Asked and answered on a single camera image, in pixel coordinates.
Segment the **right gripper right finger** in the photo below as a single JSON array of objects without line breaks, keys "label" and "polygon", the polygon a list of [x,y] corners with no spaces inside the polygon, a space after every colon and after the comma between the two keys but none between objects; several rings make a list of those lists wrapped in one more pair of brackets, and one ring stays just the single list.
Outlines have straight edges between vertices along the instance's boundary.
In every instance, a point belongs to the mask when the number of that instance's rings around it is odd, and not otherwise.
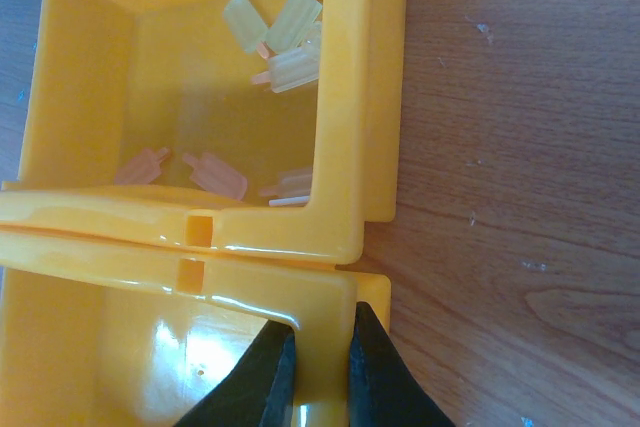
[{"label": "right gripper right finger", "polygon": [[366,302],[356,305],[349,349],[351,426],[451,426],[424,392]]}]

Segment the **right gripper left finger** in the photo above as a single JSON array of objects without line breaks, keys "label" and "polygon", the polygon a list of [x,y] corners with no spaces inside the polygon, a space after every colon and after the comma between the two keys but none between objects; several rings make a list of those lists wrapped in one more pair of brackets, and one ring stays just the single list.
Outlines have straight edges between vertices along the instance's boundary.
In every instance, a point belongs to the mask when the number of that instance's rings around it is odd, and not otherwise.
[{"label": "right gripper left finger", "polygon": [[294,330],[268,321],[232,371],[178,426],[289,426],[296,371]]}]

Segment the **orange three-compartment bin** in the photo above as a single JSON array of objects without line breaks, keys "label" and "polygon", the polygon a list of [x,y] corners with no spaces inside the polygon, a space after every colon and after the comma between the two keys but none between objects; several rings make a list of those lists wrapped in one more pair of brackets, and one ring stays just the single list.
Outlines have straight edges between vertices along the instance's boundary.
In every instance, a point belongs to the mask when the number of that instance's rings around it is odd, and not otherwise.
[{"label": "orange three-compartment bin", "polygon": [[[264,320],[296,341],[295,426],[344,426],[369,222],[395,214],[406,0],[318,0],[319,78],[283,93],[230,0],[42,0],[18,178],[1,192],[1,422],[169,426]],[[250,0],[267,26],[287,0]],[[159,178],[116,185],[144,149]],[[210,153],[248,179],[205,191]],[[311,168],[309,201],[259,196]]]}]

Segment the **popsicle candies pile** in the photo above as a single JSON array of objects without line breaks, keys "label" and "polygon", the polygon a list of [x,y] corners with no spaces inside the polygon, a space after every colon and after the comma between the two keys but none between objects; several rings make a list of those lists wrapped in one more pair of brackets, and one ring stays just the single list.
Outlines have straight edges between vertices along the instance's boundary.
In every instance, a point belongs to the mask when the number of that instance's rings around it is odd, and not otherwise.
[{"label": "popsicle candies pile", "polygon": [[[287,0],[275,22],[267,26],[250,0],[230,0],[223,17],[246,53],[256,52],[267,61],[267,70],[254,75],[253,85],[269,84],[273,93],[283,93],[319,78],[323,5],[318,0]],[[116,185],[146,185],[160,177],[168,147],[144,149],[119,169]],[[213,154],[199,157],[185,153],[182,161],[191,168],[190,180],[201,189],[235,200],[243,200],[248,179]],[[269,198],[270,207],[301,206],[310,199],[311,168],[282,174],[278,183],[265,187],[259,196]]]}]

